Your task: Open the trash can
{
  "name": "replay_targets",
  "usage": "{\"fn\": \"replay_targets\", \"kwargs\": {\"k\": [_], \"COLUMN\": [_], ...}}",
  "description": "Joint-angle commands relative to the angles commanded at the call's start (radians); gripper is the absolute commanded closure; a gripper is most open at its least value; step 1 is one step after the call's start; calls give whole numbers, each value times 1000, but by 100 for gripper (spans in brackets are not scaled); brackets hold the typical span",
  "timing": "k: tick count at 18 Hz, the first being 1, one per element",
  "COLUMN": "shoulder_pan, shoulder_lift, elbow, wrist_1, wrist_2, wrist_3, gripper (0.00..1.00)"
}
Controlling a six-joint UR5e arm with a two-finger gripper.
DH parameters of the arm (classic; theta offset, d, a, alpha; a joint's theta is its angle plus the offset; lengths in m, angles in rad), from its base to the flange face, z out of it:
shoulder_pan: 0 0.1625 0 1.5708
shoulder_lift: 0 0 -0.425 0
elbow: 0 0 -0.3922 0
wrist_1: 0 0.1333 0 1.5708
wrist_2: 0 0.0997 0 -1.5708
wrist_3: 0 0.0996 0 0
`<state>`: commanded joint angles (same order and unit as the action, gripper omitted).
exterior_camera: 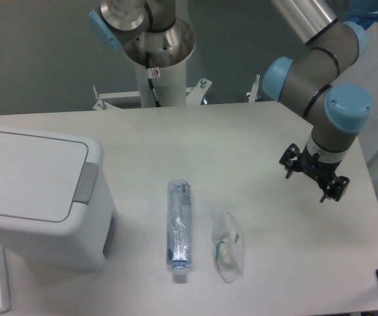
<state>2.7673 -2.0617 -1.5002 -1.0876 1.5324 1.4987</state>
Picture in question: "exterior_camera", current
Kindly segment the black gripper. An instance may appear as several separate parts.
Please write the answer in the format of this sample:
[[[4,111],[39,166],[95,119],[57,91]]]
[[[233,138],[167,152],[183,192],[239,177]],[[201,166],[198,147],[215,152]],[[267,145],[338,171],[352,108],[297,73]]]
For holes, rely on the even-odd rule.
[[[296,144],[290,144],[285,150],[279,163],[286,171],[285,178],[289,179],[294,172],[302,172],[313,180],[319,181],[323,195],[319,202],[326,199],[340,201],[350,179],[345,176],[334,176],[338,162],[333,162],[325,156],[325,152],[314,151],[305,146],[303,152]]]

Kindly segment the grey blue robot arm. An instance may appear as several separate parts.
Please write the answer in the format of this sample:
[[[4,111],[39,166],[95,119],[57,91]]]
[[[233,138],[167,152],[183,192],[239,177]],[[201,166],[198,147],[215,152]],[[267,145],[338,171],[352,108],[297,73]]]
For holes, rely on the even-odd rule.
[[[367,34],[355,22],[340,22],[324,1],[275,1],[308,48],[300,60],[275,60],[263,91],[313,127],[304,149],[290,145],[280,164],[287,175],[301,172],[314,180],[324,199],[338,201],[349,179],[336,170],[373,108],[369,92],[335,80],[367,48]],[[102,1],[90,11],[99,39],[123,50],[134,64],[143,107],[189,103],[186,61],[195,47],[191,26],[176,15],[174,1]]]

